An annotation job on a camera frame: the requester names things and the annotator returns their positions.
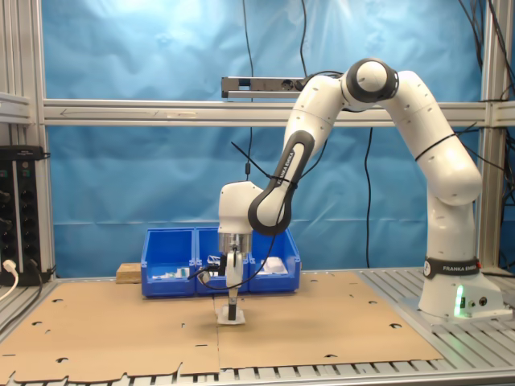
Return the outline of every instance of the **aluminum frame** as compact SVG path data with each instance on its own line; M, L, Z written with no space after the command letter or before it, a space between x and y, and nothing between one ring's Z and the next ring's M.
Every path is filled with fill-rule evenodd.
M41 28L40 1L0 0L0 123L8 124L10 133L0 136L0 144L42 146L48 152ZM35 177L40 268L47 271L55 264L50 161L35 164Z
M510 51L513 0L493 1ZM7 105L0 101L0 144L39 145L47 151L45 125L283 127L286 124L291 103L45 99L40 3L41 0L0 0L0 92L3 92L0 97L8 100ZM487 7L482 83L482 97L487 100L499 97L507 85L504 58L490 16ZM20 106L16 97L25 98ZM492 162L502 161L505 139L503 130L497 128L515 122L515 113L511 112L511 109L515 111L513 102L442 103L440 107L454 127L474 122L484 127L480 155ZM349 126L391 127L393 122L383 109L341 113L336 127ZM55 264L49 165L49 161L37 162L36 170L45 269ZM498 262L502 176L484 162L480 162L480 170L484 191L477 205L477 252L484 266L493 266Z
M492 0L492 2L510 60L513 40L513 1ZM488 3L485 13L483 66L481 98L485 101L501 98L510 81ZM503 166L505 161L506 132L504 126L495 126L498 121L493 119L493 113L504 103L507 102L487 104L486 120L489 124L480 131L478 152L488 162L500 166ZM497 267L501 243L504 175L502 171L481 159L478 160L478 167L483 176L483 191L476 201L476 255L484 267Z
M262 126L284 127L293 103L245 103L205 101L106 101L51 100L44 104L45 125L124 126ZM441 103L454 127L486 125L487 104ZM335 127L393 127L379 106L362 113L342 111Z

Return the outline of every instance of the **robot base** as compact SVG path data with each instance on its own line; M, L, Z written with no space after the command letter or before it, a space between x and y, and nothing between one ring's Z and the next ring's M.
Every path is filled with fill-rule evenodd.
M401 308L432 330L445 323L513 319L512 297L482 273L426 279L422 296L401 300Z
M454 315L448 318L440 318L438 316L429 315L428 313L418 308L420 298L403 298L399 301L399 306L405 311L414 321L424 327L429 332L439 332L438 327L443 324L460 324L467 322L490 322L495 321L509 321L513 320L513 310L503 309L496 311L495 314L488 313L488 315L481 315L478 313L474 318L461 318Z

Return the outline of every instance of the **white object in bin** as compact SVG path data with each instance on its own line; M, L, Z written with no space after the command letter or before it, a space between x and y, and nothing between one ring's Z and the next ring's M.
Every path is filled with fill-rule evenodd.
M280 257L270 256L268 259L266 259L266 263L265 263L265 266L263 267L263 269L261 271L259 271L259 273L257 273L257 274L258 275L270 275L272 273L275 273L276 275L283 275L283 274L288 273L288 270L282 263L282 260Z
M177 272L166 272L164 275L153 276L153 279L171 279L173 277L188 277L190 276L190 268L178 268Z
M219 256L209 255L208 256L208 263L209 264L220 265L220 257Z
M229 304L224 304L222 308L216 310L216 316L218 317L218 319L216 320L218 324L245 324L245 316L243 315L243 310L238 306L236 307L235 320L229 320Z

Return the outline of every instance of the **wire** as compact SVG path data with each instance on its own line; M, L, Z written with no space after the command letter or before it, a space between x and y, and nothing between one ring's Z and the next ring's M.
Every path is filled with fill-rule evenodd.
M250 43L249 43L249 31L247 27L247 10L245 8L245 0L241 0L241 4L243 5L243 22L245 25L245 40L247 42L247 52L249 53L249 62L250 62L250 76L254 78L254 65L252 62L252 54L250 53ZM249 138L249 157L250 157L250 151L252 149L252 136L253 136L253 128L250 127L250 138ZM247 175L247 181L249 181L250 176L250 163L247 161L245 164L245 174Z
M245 17L245 36L247 36L247 47L249 47L249 38L248 38L248 35L246 34L246 16L245 16L245 0L242 0L243 1L243 7L244 7L244 17ZM302 2L302 5L303 5L303 14L304 14L304 28L303 28L303 37L302 37L302 40L301 40L301 43L300 43L300 59L302 61L302 64L303 64L303 70L304 70L304 76L306 78L312 78L313 76L315 75L319 75L319 74L332 74L333 76L342 76L343 73L342 72L338 72L338 71L321 71L321 72L317 72L315 74L311 74L309 77L307 76L307 69L306 69L306 63L304 61L304 55L303 55L303 47L304 47L304 39L306 38L306 28L307 28L307 15L306 15L306 4L304 3L304 0L301 0ZM310 171L312 171L313 169L315 169L315 166L317 166L320 162L320 160L322 159L322 156L323 156L323 152L325 151L325 148L326 148L326 145L328 144L328 141L326 140L325 143L323 144L323 148L322 148L322 151L320 152L320 156L318 157L318 159L316 160L316 162L313 164L312 167L310 167L304 174L302 174L299 178L299 180L297 181L297 183L293 183L285 178L281 178L281 177L278 177L278 176L274 176L274 175L269 175L268 173L266 173L261 167L259 167L257 165L256 162L254 162L251 158L250 158L250 146L252 144L252 131L251 131L251 136L250 136L250 144L249 144L249 153L248 154L245 154L245 152L243 150L241 150L234 142L231 142L234 147L236 147L244 156L247 157L247 162L251 162L254 166L257 167L258 170L260 170L265 176L267 176L269 179L277 179L277 180L282 180L282 181L286 181L288 183L290 183L290 185L288 185L288 188L286 189L286 194L284 195L284 199L282 200L282 205L281 205L281 208L279 209L279 213L278 213L278 216L277 216L277 221L275 223L275 227L278 226L279 224L279 219L281 218L281 213L282 213L282 209L284 208L284 203L286 201L286 197L287 197L287 194L289 192L290 189L296 189L297 188L297 184L300 182L300 180L305 176L307 175ZM251 276L249 277L248 279L245 279L244 281L242 281L241 283L239 284L236 284L236 285L231 285L230 287L213 287L213 286L210 286L206 283L204 283L204 281L202 280L201 277L199 277L199 280L200 282L205 285L206 287L208 287L209 289L211 290L230 290L232 288L236 288L240 285L244 285L245 283L251 281L252 279L254 279L258 273L263 269L263 267L265 266L266 264L266 261L268 260L268 257L270 256L270 253L272 252L272 248L274 247L274 242L275 242L275 238L277 236L277 233L274 234L274 236L272 237L272 241L270 242L270 247L268 249L268 253L266 254L266 258L265 260L262 262L261 266L259 267L259 269Z
M365 173L367 174L367 183L369 184L369 205L367 206L367 242L365 248L365 257L367 261L367 268L370 268L369 260L369 240L370 240L370 206L372 203L372 186L370 185L369 166L367 161L369 160L370 146L372 145L372 133L373 127L370 128L369 134L369 145L367 146L367 152L365 154Z
M18 281L19 281L19 277L18 275L14 275L14 284L12 285L12 287L7 291L6 294L3 294L1 297L0 297L0 302L7 298L9 295L11 295L14 291L14 289L18 286Z
M303 39L300 42L300 60L303 62L303 69L304 69L304 76L307 77L307 71L306 71L306 62L304 62L304 39L306 38L306 27L307 27L307 16L306 16L306 4L304 3L304 0L300 0L303 4L303 13L304 13L304 28L303 28Z
M477 121L472 123L470 126L468 126L465 130L463 131L456 131L456 137L459 138L460 135L463 135L465 133L473 133L474 131L479 131L479 129L475 129L475 130L471 130L472 127L474 127L475 125L477 125Z
M0 328L0 335L2 335L4 332L6 332L7 328L11 324L13 324L16 320L18 320L23 314L25 314L39 299L39 296L41 296L41 292L43 291L43 278L41 277L41 272L37 268L37 264L32 259L29 260L29 264L27 265L30 267L35 273L38 274L39 278L39 289L37 294L32 298L31 302L23 308L20 312L18 312L14 317L12 317L9 322L7 322L2 328Z
M490 162L490 161L487 161L486 159L484 159L483 157L481 157L478 153L476 153L474 150L472 150L470 147L468 147L467 145L465 145L464 143L461 143L463 145L463 147L465 149L467 149L468 151L470 151L472 154L474 154L477 158L479 158L481 161L483 162L486 162L487 164L493 166L493 167L496 167L497 169L501 170L501 171L505 171L505 169L503 167L500 167L498 165L496 165L495 163L493 162Z
M472 27L472 33L474 34L474 44L476 45L476 58L477 58L477 64L480 66L480 70L483 69L483 59L481 58L481 44L477 37L477 31L476 26L474 25L474 22L472 21L470 15L467 12L467 8L465 8L465 5L461 0L458 0L459 4L463 8L463 11L465 12L465 15L467 15L468 22L470 23L470 26Z

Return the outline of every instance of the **plug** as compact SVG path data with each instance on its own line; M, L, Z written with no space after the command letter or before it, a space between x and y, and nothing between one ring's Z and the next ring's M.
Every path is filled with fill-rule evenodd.
M11 273L14 276L18 276L18 272L16 272L15 262L13 262L12 260L5 260L2 265L7 272Z

